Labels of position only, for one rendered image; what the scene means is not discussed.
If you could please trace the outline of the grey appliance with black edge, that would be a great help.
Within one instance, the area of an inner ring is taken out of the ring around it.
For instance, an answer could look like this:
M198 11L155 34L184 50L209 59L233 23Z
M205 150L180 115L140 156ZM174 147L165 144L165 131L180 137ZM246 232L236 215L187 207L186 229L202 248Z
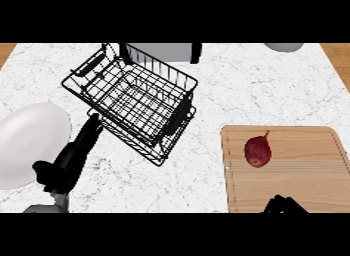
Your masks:
M201 43L121 43L119 55L137 63L187 62L198 64L202 55Z

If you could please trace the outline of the grey round object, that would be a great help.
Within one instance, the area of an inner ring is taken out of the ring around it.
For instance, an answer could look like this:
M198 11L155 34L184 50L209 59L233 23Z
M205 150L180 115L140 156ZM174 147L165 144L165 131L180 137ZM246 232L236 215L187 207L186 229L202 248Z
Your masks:
M276 52L291 53L302 47L302 43L265 43L265 46Z

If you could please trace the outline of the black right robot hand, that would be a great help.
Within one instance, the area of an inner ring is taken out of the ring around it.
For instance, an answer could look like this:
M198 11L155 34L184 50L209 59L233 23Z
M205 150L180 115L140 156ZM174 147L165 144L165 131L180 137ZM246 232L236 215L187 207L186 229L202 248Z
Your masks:
M307 210L291 197L276 195L267 203L264 213L304 214Z

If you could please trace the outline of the wooden cutting board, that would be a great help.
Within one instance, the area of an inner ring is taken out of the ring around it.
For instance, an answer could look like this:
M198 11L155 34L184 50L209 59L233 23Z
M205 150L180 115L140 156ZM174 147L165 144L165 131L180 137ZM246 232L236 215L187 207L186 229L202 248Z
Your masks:
M260 168L248 164L243 152L257 136L267 137L271 148ZM230 212L260 212L282 195L310 212L350 213L350 160L332 128L227 125L221 149Z

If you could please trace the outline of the red tomato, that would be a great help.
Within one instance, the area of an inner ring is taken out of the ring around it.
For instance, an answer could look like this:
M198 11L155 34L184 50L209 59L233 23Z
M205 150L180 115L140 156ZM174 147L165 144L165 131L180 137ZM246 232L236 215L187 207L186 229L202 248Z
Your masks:
M263 136L252 137L245 143L245 159L249 165L255 168L261 168L271 159L268 134L270 131L265 131Z

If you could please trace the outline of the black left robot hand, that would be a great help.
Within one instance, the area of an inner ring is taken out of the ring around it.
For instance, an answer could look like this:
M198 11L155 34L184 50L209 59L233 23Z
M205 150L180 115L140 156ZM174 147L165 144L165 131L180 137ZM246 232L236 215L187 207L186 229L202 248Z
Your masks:
M74 189L87 155L96 145L99 135L103 131L99 114L94 113L72 142L63 147L53 163L38 160L32 164L37 173L37 182L44 185L44 191L57 194L68 194Z

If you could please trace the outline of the white oval plate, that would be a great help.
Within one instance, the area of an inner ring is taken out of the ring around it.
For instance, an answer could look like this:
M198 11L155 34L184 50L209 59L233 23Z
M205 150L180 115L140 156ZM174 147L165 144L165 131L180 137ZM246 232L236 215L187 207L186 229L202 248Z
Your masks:
M69 115L53 103L31 104L1 120L0 189L14 189L35 181L32 164L54 160L69 136Z

